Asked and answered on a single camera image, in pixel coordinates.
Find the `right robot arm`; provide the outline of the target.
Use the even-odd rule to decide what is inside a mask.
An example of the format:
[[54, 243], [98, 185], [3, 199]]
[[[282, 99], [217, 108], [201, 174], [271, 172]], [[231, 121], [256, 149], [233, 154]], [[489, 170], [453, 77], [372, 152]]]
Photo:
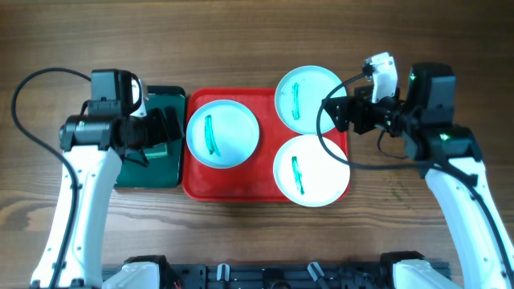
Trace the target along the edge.
[[442, 63], [416, 63], [410, 69], [406, 99], [398, 88], [373, 98], [374, 86], [337, 96], [363, 78], [376, 80], [377, 66], [368, 63], [359, 75], [331, 90], [320, 103], [337, 131], [357, 134], [375, 128], [405, 142], [407, 163], [388, 170], [416, 169], [436, 197], [469, 287], [511, 288], [513, 245], [487, 184], [479, 144], [469, 128], [454, 124], [456, 77]]

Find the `green yellow sponge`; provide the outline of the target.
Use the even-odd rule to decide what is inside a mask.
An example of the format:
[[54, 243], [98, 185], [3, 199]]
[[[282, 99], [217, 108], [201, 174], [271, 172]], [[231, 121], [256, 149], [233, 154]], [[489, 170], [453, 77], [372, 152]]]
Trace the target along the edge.
[[150, 149], [144, 150], [145, 156], [150, 159], [157, 159], [168, 156], [168, 145], [166, 143], [156, 145]]

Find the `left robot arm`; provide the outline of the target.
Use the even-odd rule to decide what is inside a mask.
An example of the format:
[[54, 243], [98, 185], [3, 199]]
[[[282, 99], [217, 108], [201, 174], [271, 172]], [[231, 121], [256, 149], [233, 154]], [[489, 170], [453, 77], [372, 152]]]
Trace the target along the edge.
[[100, 288], [108, 203], [130, 154], [170, 142], [177, 134], [159, 108], [137, 116], [141, 81], [130, 71], [94, 70], [87, 111], [59, 130], [63, 175], [46, 249], [32, 288]]

